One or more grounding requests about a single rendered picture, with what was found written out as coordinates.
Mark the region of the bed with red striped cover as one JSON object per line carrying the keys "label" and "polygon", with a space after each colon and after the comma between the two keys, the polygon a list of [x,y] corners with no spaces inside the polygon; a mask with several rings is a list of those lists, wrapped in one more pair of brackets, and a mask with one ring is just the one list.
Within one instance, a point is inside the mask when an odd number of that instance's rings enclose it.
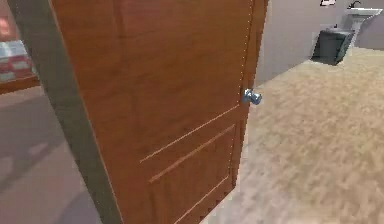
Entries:
{"label": "bed with red striped cover", "polygon": [[0,95],[39,86],[7,0],[0,0]]}

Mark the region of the brown wooden room door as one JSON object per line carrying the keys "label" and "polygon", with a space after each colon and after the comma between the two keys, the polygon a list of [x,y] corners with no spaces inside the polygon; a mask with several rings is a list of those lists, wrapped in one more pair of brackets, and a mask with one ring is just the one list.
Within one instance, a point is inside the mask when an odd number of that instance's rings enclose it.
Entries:
{"label": "brown wooden room door", "polygon": [[235,187],[266,0],[50,0],[123,224]]}

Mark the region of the silver round door knob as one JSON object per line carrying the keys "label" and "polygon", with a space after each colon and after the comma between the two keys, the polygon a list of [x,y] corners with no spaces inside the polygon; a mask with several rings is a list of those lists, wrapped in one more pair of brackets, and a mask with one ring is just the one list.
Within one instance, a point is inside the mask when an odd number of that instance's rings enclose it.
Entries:
{"label": "silver round door knob", "polygon": [[250,102],[254,105],[259,105],[262,101],[262,95],[260,93],[254,93],[252,89],[245,89],[242,101]]}

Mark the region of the dark grey bin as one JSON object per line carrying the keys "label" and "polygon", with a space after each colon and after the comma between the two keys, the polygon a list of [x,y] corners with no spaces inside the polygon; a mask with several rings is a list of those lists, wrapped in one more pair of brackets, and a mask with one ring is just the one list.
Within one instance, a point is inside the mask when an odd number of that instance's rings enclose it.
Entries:
{"label": "dark grey bin", "polygon": [[354,30],[338,28],[321,30],[311,60],[336,66],[343,60],[354,34]]}

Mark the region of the white pedestal sink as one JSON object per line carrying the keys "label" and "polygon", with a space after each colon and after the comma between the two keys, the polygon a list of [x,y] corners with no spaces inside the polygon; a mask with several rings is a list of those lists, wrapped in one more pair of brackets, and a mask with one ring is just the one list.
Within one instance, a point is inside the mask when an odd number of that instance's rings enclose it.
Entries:
{"label": "white pedestal sink", "polygon": [[350,8],[346,10],[346,14],[352,20],[351,29],[354,31],[354,35],[350,42],[351,47],[355,46],[358,33],[364,21],[380,15],[382,11],[382,8]]}

